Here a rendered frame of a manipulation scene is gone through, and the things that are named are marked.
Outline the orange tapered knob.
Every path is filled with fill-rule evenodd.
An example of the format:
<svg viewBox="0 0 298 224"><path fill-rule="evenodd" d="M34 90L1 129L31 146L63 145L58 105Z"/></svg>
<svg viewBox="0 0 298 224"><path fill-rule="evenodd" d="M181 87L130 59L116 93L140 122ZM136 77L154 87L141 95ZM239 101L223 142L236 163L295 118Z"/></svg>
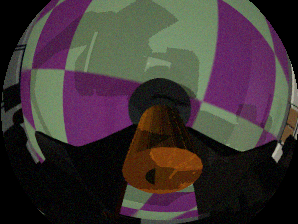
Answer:
<svg viewBox="0 0 298 224"><path fill-rule="evenodd" d="M158 194L194 184L204 165L184 124L180 113L166 105L149 108L141 116L122 165L128 184Z"/></svg>

